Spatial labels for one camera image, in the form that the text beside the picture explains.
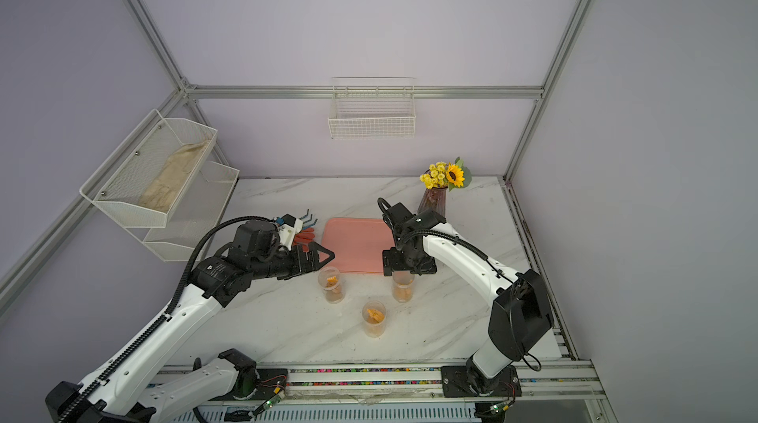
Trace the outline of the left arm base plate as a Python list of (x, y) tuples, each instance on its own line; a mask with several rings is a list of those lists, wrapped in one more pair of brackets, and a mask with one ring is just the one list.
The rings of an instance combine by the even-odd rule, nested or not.
[(284, 368), (264, 368), (245, 371), (237, 378), (233, 388), (212, 401), (266, 401), (276, 389), (286, 387), (288, 371)]

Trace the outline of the clear jar with cookies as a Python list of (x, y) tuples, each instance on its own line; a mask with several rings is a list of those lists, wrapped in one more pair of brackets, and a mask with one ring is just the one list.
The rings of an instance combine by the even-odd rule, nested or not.
[(406, 303), (414, 296), (414, 275), (409, 271), (395, 271), (392, 274), (393, 297), (399, 303)]

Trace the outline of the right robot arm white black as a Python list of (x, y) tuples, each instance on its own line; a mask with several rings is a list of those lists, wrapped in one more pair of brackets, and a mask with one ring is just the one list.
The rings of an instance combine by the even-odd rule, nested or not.
[(463, 382), (463, 395), (488, 397), (508, 387), (510, 371), (517, 362), (534, 360), (532, 370), (542, 364), (532, 348), (552, 331), (555, 318), (548, 287), (534, 270), (519, 272), (507, 267), (473, 245), (434, 210), (412, 213), (404, 204), (377, 199), (383, 222), (391, 231), (394, 245), (382, 253), (383, 273), (432, 275), (442, 262), (490, 304), (487, 337), (482, 346), (456, 369)]

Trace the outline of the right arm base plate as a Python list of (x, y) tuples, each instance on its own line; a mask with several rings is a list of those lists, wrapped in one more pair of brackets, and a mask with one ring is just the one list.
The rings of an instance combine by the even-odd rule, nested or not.
[(507, 366), (495, 377), (486, 377), (473, 363), (441, 368), (445, 397), (521, 397), (521, 383), (515, 367)]

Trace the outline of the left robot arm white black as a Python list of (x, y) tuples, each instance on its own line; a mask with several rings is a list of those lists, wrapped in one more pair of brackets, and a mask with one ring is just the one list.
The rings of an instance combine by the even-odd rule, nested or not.
[(199, 241), (167, 304), (138, 335), (78, 383), (62, 382), (45, 398), (55, 422), (167, 422), (215, 397), (260, 385), (257, 363), (237, 349), (161, 387), (150, 383), (206, 322), (252, 282), (316, 272), (335, 255), (319, 243), (298, 245), (301, 221), (242, 216)]

